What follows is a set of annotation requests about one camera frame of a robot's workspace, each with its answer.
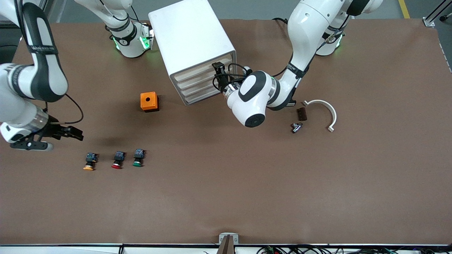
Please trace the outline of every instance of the robotic arm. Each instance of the robotic arm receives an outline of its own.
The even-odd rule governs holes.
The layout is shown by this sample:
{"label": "robotic arm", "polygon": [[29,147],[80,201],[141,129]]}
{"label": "robotic arm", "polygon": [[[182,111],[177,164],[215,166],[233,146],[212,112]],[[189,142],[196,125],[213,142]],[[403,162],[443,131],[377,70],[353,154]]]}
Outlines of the robotic arm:
{"label": "robotic arm", "polygon": [[219,80],[219,90],[227,97],[227,104],[239,122],[246,127],[256,127],[264,122],[266,107],[275,111],[286,107],[316,52],[328,55],[339,46],[349,15],[372,12],[382,2],[383,0],[300,1],[287,24],[293,58],[280,80],[264,71],[251,73],[241,85]]}
{"label": "robotic arm", "polygon": [[125,11],[132,0],[74,0],[96,14],[113,35],[116,48],[130,58],[141,56],[151,49],[153,30],[146,23],[131,21]]}
{"label": "robotic arm", "polygon": [[58,121],[28,99],[55,102],[66,94],[68,83],[44,12],[34,3],[0,0],[0,14],[18,25],[32,54],[33,65],[0,65],[0,132],[11,147],[48,151],[45,136],[83,139],[82,131],[62,127]]}

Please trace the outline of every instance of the orange electrical box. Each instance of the orange electrical box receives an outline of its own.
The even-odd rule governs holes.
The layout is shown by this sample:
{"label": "orange electrical box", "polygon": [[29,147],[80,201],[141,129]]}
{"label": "orange electrical box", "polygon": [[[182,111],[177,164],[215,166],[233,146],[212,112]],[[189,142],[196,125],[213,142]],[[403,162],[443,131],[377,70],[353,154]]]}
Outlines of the orange electrical box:
{"label": "orange electrical box", "polygon": [[140,106],[144,112],[159,111],[159,97],[155,92],[142,93],[140,96]]}

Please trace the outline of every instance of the table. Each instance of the table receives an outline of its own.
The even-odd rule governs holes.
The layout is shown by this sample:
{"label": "table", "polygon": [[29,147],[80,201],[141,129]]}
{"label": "table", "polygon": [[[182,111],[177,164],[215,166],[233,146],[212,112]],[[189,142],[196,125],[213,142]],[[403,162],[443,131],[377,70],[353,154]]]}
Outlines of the table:
{"label": "table", "polygon": [[[240,64],[287,64],[281,22],[221,23]],[[330,102],[333,133],[321,105],[297,134],[296,108],[249,129],[221,95],[184,106],[158,51],[126,59],[103,24],[52,30],[85,140],[48,153],[0,142],[0,243],[210,243],[224,231],[242,243],[450,243],[452,79],[420,19],[352,20],[340,48],[314,59],[294,98]],[[14,61],[31,63],[23,43]],[[157,113],[140,110],[148,91]],[[79,117],[66,98],[49,113]],[[110,167],[117,150],[122,170]],[[87,152],[100,153],[94,172]]]}

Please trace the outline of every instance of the white drawer unit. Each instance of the white drawer unit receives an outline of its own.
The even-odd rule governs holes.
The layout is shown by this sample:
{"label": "white drawer unit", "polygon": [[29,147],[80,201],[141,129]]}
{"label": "white drawer unit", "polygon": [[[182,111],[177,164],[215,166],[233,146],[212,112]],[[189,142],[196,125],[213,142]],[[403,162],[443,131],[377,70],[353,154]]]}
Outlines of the white drawer unit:
{"label": "white drawer unit", "polygon": [[149,20],[168,75],[185,105],[219,94],[212,85],[212,63],[227,66],[237,56],[209,2],[183,0],[150,12]]}

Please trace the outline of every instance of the metal bracket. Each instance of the metal bracket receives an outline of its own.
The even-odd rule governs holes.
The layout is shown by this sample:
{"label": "metal bracket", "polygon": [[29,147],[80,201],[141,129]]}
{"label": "metal bracket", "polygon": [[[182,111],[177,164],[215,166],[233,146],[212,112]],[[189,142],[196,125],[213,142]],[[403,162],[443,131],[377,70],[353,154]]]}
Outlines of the metal bracket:
{"label": "metal bracket", "polygon": [[424,25],[426,26],[426,27],[435,27],[435,22],[433,22],[433,20],[432,20],[432,22],[428,22],[427,20],[425,20],[426,19],[426,17],[422,17],[422,21],[424,22]]}
{"label": "metal bracket", "polygon": [[228,236],[228,235],[231,235],[231,236],[232,236],[234,245],[239,244],[239,234],[236,234],[236,233],[221,233],[221,234],[218,236],[218,244],[220,245],[221,242],[223,241],[223,238],[224,238],[225,236]]}

